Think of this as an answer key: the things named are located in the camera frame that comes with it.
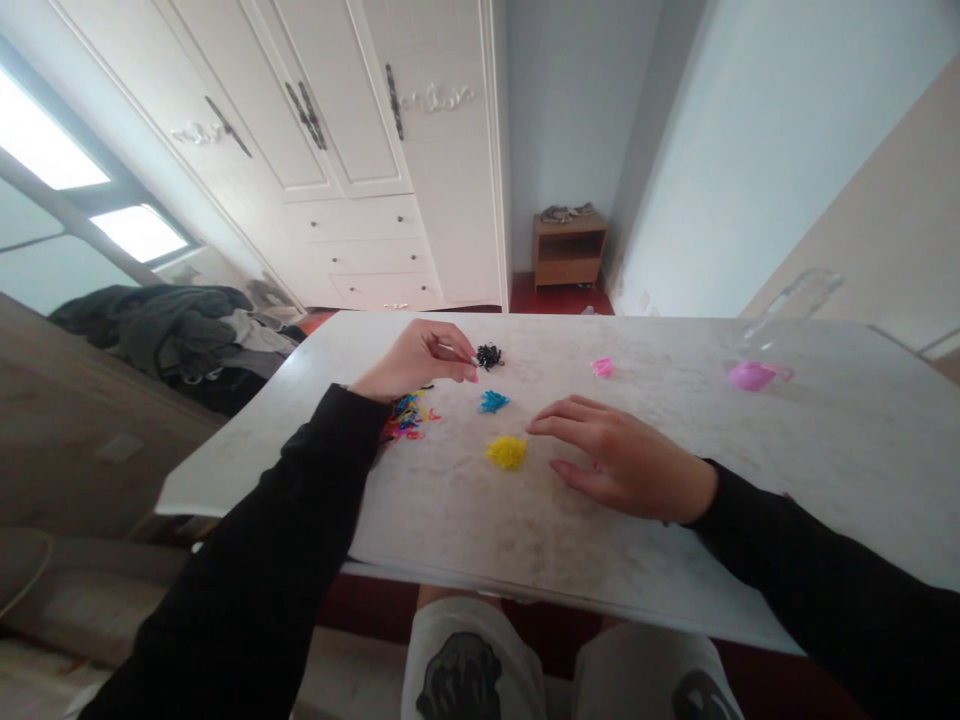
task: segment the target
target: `clothes pile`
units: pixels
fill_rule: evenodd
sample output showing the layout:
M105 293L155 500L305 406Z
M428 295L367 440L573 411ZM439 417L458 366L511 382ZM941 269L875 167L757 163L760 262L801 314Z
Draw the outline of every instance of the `clothes pile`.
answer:
M71 300L50 320L208 409L232 417L306 335L279 332L231 287L114 285Z
M564 223L576 220L578 217L596 214L597 209L593 207L593 203L587 203L586 205L581 205L578 208L564 205L551 205L542 213L540 213L540 219L545 223L563 225Z

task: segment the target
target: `table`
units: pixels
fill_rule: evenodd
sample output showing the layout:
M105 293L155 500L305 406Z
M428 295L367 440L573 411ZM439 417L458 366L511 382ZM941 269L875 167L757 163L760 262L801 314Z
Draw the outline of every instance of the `table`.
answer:
M530 438L522 470L484 458L498 435L579 393L628 410L757 486L789 492L827 525L921 580L960 590L960 389L855 324L815 321L781 356L796 371L762 393L730 387L735 320L422 314L494 342L505 365L480 384L440 381L443 419L387 450L370 474L354 572L544 599L797 652L761 595L694 533L626 517L567 488L547 460L589 460ZM167 478L157 512L222 516L272 466L331 382L349 383L411 314L341 312L257 397ZM610 357L612 377L589 363ZM511 402L477 412L492 389Z

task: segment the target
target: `door handle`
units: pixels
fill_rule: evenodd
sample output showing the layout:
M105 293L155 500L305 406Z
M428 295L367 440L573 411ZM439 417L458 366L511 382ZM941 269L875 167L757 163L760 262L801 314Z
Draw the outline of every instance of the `door handle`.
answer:
M403 141L403 120L400 119L400 101L397 100L397 86L393 83L393 68L387 63L387 86L390 88L390 109L393 110L393 122L397 125L397 135Z
M303 94L303 101L307 109L304 110L304 106L300 104L300 98L297 97L297 93L294 91L293 86L290 83L284 83L287 86L287 93L290 95L290 100L293 101L293 106L297 109L297 115L300 117L300 122L307 128L310 132L310 137L313 139L314 145L316 145L321 150L327 149L327 142L323 137L323 133L320 130L320 125L317 122L317 114L313 110L313 104L310 102L310 96L307 95L307 88L301 80L300 92Z
M213 112L216 113L217 119L220 121L220 124L223 125L223 131L237 141L237 145L239 145L240 149L247 154L247 157L252 158L253 155L247 149L247 146L243 144L243 140L241 140L240 136L237 135L237 131L233 129L233 125L227 122L227 119L223 116L223 113L220 112L220 108L217 107L216 103L213 102L209 95L204 95L203 97L206 98L207 103L209 103L210 107L213 109Z

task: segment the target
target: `leg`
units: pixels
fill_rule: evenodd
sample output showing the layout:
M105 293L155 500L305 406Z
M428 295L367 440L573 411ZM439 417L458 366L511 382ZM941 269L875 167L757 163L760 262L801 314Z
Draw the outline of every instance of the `leg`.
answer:
M704 635L604 618L577 656L573 718L726 718L743 713Z
M500 600L421 585L407 651L401 717L546 718L540 660Z

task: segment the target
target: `floor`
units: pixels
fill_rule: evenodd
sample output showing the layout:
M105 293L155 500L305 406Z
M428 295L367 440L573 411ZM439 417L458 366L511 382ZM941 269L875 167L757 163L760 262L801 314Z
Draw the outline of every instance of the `floor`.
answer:
M613 308L601 288L565 285L535 290L532 273L514 276L511 312L580 314L587 306L601 315ZM468 312L497 312L471 308ZM316 311L300 326L312 332L336 311ZM324 600L317 624L356 635L407 643L416 610L417 586L340 575ZM572 678L577 651L600 628L598 615L534 603L504 603L517 632L539 655L549 675ZM866 718L834 680L806 658L783 655L737 643L715 641L744 716L757 718Z

